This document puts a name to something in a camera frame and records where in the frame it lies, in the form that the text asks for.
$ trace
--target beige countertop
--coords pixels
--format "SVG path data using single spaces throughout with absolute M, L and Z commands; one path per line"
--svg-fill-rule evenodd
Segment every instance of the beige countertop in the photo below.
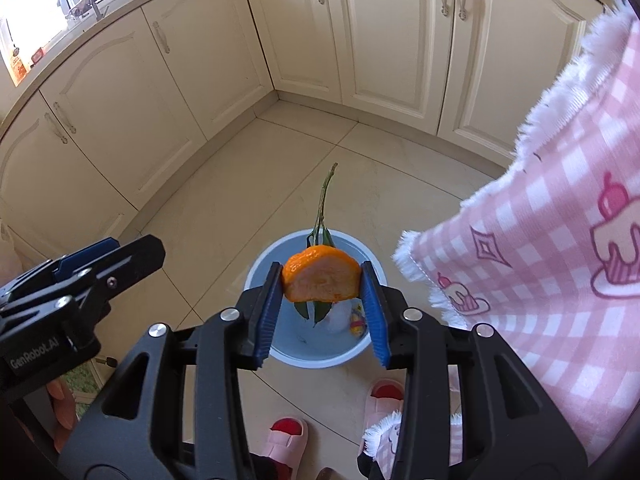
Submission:
M 18 112 L 33 96 L 44 81 L 87 41 L 96 36 L 111 23 L 119 20 L 125 14 L 135 10 L 151 0 L 114 0 L 110 3 L 108 13 L 99 22 L 95 22 L 93 14 L 71 30 L 64 38 L 57 42 L 45 57 L 26 75 L 25 79 L 15 88 L 18 95 L 7 115 L 0 123 L 0 140 L 18 115 Z M 606 6 L 612 5 L 612 0 L 598 0 Z

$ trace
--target pink towel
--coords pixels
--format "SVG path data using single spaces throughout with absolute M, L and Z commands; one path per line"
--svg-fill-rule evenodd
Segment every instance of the pink towel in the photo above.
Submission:
M 640 22 L 618 3 L 521 127 L 507 173 L 395 259 L 444 321 L 487 322 L 590 462 L 640 399 Z

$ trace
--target tiled floor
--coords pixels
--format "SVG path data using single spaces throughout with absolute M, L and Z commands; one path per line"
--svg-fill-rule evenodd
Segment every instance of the tiled floor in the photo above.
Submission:
M 338 169 L 326 202 L 330 228 L 359 238 L 380 259 L 390 286 L 429 310 L 422 284 L 408 283 L 393 262 L 403 230 L 424 230 L 458 212 L 461 199 L 491 179 L 408 140 L 342 117 L 278 101 L 212 156 L 145 227 L 162 239 L 164 269 L 113 302 L 97 328 L 103 353 L 122 358 L 153 322 L 199 324 L 235 304 L 254 259 L 273 241 L 310 228 L 331 164 Z M 192 404 L 188 372 L 185 409 Z M 367 350 L 337 368 L 303 370 L 268 359 L 241 374 L 251 450 L 269 425 L 294 414 L 310 423 L 299 478 L 330 466 L 357 479 L 364 397 L 385 372 Z M 185 416 L 187 436 L 192 431 Z

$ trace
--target pink slipper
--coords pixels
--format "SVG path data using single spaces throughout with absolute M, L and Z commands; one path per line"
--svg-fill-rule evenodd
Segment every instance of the pink slipper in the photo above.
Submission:
M 371 395 L 382 386 L 395 386 L 402 392 L 402 396 L 404 397 L 404 384 L 401 384 L 393 379 L 380 379 L 379 381 L 376 381 L 369 389 L 369 393 L 367 394 L 367 399 L 365 401 L 364 428 L 362 428 L 362 434 L 364 434 L 364 432 L 371 426 L 379 423 L 387 415 L 391 415 L 391 413 L 393 412 L 402 412 L 402 405 L 404 404 L 404 400 L 391 399 L 388 397 L 378 399 L 377 397 L 373 397 Z M 364 440 L 360 442 L 358 455 L 362 453 L 363 449 Z
M 294 416 L 284 416 L 283 418 L 295 420 L 302 428 L 302 434 L 290 435 L 284 431 L 269 430 L 267 443 L 264 445 L 264 449 L 260 455 L 268 456 L 276 462 L 289 466 L 291 468 L 290 480 L 296 480 L 302 454 L 305 451 L 306 441 L 309 435 L 308 427 L 304 420 L 300 420 Z

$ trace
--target orange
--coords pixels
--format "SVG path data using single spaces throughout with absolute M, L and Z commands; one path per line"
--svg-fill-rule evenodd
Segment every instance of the orange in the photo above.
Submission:
M 282 284 L 291 302 L 350 300 L 358 296 L 360 266 L 340 249 L 314 245 L 287 260 Z

